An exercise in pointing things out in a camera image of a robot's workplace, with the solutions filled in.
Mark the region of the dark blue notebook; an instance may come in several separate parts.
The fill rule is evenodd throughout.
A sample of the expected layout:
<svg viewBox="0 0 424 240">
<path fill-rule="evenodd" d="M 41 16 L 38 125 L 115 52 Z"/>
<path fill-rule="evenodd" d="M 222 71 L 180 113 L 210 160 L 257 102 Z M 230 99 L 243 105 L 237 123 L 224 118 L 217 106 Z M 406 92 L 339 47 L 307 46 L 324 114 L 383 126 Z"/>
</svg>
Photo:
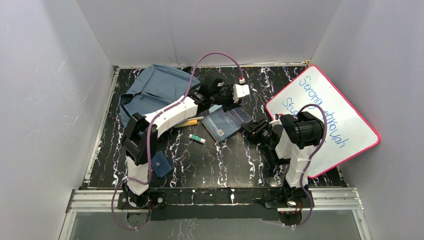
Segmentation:
<svg viewBox="0 0 424 240">
<path fill-rule="evenodd" d="M 242 124 L 250 123 L 252 120 L 253 118 L 241 107 L 228 111 L 220 108 L 207 115 L 202 120 L 202 124 L 212 138 L 217 143 L 221 143 L 236 134 L 242 128 Z"/>
</svg>

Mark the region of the green white glue stick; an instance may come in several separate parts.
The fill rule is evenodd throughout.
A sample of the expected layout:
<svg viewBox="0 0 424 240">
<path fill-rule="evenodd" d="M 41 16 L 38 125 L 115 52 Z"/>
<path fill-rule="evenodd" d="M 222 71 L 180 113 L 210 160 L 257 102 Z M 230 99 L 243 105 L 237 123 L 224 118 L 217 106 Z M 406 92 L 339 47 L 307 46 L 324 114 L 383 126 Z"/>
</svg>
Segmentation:
<svg viewBox="0 0 424 240">
<path fill-rule="evenodd" d="M 205 144 L 206 143 L 206 140 L 204 138 L 199 137 L 199 136 L 194 135 L 194 134 L 190 134 L 189 135 L 189 138 L 191 140 L 196 141 L 196 142 L 201 143 L 201 144 Z"/>
</svg>

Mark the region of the blue student backpack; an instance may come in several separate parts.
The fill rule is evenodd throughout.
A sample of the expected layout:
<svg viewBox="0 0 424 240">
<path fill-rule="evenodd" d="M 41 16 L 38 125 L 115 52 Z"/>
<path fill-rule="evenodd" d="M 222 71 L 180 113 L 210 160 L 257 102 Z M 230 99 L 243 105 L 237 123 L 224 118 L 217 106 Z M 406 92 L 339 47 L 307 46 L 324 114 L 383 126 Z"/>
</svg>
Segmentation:
<svg viewBox="0 0 424 240">
<path fill-rule="evenodd" d="M 144 69 L 119 97 L 123 126 L 127 126 L 135 113 L 143 116 L 177 101 L 186 93 L 190 77 L 189 73 L 168 65 L 152 64 Z"/>
</svg>

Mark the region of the teal eraser case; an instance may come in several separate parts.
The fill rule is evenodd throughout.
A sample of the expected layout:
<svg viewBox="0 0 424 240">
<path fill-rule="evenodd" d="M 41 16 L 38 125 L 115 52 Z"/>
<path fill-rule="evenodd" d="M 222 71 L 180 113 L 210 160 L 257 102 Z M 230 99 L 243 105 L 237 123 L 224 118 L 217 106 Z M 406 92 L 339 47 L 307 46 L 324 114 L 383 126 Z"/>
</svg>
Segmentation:
<svg viewBox="0 0 424 240">
<path fill-rule="evenodd" d="M 211 113 L 214 113 L 215 111 L 217 111 L 217 110 L 219 110 L 219 109 L 221 109 L 222 108 L 222 105 L 216 105 L 216 104 L 214 104 L 214 105 L 212 105 L 209 109 L 208 109 L 208 112 L 211 114 Z"/>
</svg>

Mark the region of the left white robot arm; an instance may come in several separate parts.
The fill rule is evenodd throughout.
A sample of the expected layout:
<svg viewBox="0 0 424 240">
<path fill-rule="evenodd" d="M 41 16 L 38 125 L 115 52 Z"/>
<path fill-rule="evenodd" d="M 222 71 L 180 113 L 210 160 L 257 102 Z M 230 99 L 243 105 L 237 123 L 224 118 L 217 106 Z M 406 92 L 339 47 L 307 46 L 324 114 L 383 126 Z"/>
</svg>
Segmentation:
<svg viewBox="0 0 424 240">
<path fill-rule="evenodd" d="M 134 113 L 128 121 L 121 140 L 127 164 L 127 178 L 122 185 L 128 202 L 136 208 L 145 208 L 150 202 L 149 183 L 154 169 L 153 157 L 158 138 L 180 122 L 194 117 L 212 105 L 225 110 L 239 107 L 242 98 L 250 94 L 245 78 L 235 84 L 226 84 L 216 78 L 211 85 L 197 83 L 175 102 L 151 113 Z"/>
</svg>

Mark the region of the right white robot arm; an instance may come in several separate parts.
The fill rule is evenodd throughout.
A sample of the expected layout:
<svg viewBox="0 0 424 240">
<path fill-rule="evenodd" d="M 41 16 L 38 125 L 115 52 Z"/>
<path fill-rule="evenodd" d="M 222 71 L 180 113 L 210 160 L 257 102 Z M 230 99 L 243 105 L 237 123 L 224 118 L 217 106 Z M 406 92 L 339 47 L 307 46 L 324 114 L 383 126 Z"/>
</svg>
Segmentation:
<svg viewBox="0 0 424 240">
<path fill-rule="evenodd" d="M 274 120 L 263 118 L 243 123 L 241 129 L 248 138 L 260 143 L 274 166 L 288 165 L 281 191 L 265 197 L 261 201 L 263 205 L 276 202 L 295 207 L 311 196 L 308 190 L 310 157 L 320 148 L 325 136 L 322 120 L 307 111 L 298 115 L 277 114 Z"/>
</svg>

